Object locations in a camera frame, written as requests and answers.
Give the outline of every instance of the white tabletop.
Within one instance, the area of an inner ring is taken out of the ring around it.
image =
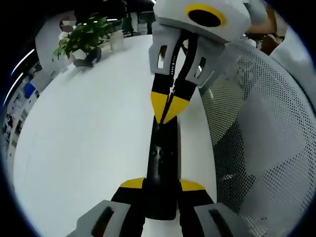
[[[125,39],[123,52],[78,73],[57,76],[34,104],[14,159],[18,200],[36,230],[63,237],[120,184],[145,177],[154,112],[151,36]],[[177,70],[184,61],[179,55]],[[213,149],[198,90],[179,115],[181,175],[216,201]],[[181,236],[176,221],[146,220],[142,236]]]

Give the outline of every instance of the ceiling light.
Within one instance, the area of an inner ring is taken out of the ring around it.
[[[10,88],[9,92],[7,93],[6,97],[5,97],[5,100],[4,100],[4,103],[3,105],[5,104],[7,98],[9,97],[9,94],[11,93],[11,90],[14,88],[15,84],[19,81],[19,79],[23,76],[23,73],[20,74],[20,76],[18,77],[18,79],[14,82],[13,86]]]
[[[35,49],[33,48],[30,52],[28,52],[27,55],[24,56],[24,58],[21,59],[21,61],[15,66],[15,68],[13,69],[13,71],[11,72],[11,75],[14,73],[14,71],[20,66],[20,64],[31,54],[35,51]]]

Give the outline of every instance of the potted plant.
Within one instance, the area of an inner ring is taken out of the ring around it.
[[[78,50],[82,50],[87,55],[92,49],[109,39],[110,27],[111,23],[106,17],[88,18],[85,23],[78,24],[71,34],[59,41],[59,47],[54,51],[54,56],[57,59],[61,55],[70,58]]]

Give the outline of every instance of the yellow circle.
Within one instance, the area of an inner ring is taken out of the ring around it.
[[[221,21],[221,25],[220,26],[224,26],[227,22],[226,20],[226,17],[224,16],[224,14],[222,12],[220,12],[219,10],[209,6],[209,5],[206,5],[206,4],[200,4],[200,3],[197,3],[197,4],[191,4],[189,6],[186,7],[186,15],[188,16],[189,13],[191,11],[194,11],[194,10],[203,10],[203,11],[207,11],[209,13],[212,13],[213,15],[217,16],[218,19]]]

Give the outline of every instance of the green leaves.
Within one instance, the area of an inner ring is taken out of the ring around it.
[[[70,55],[81,49],[86,54],[98,46],[102,39],[109,37],[109,23],[106,17],[90,17],[84,24],[78,24],[75,30],[59,41],[59,48],[54,51],[54,56],[59,59],[61,55]]]

